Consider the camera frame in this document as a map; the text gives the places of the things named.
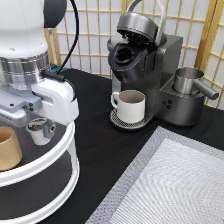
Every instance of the paper cup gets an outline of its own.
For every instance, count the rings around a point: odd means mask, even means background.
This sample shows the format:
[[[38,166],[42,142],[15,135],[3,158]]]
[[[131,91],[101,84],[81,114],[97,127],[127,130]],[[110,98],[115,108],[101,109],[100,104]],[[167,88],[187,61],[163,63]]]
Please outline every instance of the paper cup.
[[[15,131],[0,127],[0,171],[14,168],[22,159],[22,151]]]
[[[46,122],[46,118],[37,118],[30,121],[26,126],[26,130],[30,133],[35,145],[46,145],[51,140],[44,137],[42,125]]]

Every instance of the brown cup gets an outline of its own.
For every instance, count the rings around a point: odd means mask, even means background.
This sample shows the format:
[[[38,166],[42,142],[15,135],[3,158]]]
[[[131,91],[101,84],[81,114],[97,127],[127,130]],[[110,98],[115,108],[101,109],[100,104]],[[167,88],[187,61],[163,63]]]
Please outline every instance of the brown cup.
[[[0,171],[10,170],[22,159],[22,151],[15,131],[0,127]]]

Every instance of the stainless steel cup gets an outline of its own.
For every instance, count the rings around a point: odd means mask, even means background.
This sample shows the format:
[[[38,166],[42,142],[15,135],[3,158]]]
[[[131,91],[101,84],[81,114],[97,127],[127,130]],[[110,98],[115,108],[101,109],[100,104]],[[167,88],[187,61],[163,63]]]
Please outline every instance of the stainless steel cup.
[[[216,100],[219,93],[201,81],[204,73],[197,68],[179,68],[175,72],[173,88],[182,94],[190,95],[194,89],[199,90],[211,100]]]

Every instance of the mug handle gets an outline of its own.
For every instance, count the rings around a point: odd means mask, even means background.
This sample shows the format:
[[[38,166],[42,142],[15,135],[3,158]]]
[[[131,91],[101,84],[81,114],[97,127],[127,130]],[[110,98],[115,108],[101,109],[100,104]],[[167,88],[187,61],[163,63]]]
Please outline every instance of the mug handle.
[[[114,99],[115,99],[115,96],[117,96],[117,98],[118,98],[119,94],[120,94],[119,92],[114,92],[111,95],[111,104],[115,109],[117,109],[117,105],[115,104]]]

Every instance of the coffee maker lid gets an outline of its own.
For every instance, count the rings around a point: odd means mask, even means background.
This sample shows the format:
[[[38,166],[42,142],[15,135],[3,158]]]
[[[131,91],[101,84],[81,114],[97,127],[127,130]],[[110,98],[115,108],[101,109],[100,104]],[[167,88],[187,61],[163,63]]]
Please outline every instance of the coffee maker lid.
[[[156,46],[159,46],[161,42],[165,42],[165,35],[163,34],[166,22],[165,9],[160,0],[156,0],[161,10],[161,21],[158,27],[149,17],[133,12],[135,6],[141,1],[134,0],[129,5],[127,12],[123,13],[120,17],[117,31],[130,39],[133,35],[137,34],[140,39],[143,38],[144,40],[146,38],[146,40],[152,41]]]

